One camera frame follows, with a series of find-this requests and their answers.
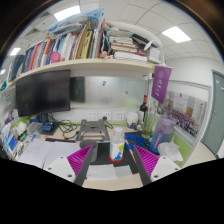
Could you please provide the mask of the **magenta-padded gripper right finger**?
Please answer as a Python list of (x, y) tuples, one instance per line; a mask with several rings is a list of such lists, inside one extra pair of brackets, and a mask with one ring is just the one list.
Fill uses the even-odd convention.
[(180, 167), (167, 156), (158, 157), (137, 145), (133, 146), (133, 155), (143, 185), (148, 185), (180, 170)]

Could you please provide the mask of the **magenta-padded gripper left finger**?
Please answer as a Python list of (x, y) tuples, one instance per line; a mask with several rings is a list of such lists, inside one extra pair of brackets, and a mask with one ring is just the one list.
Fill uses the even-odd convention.
[(78, 186), (82, 186), (92, 157), (93, 146), (89, 145), (69, 156), (59, 156), (45, 170)]

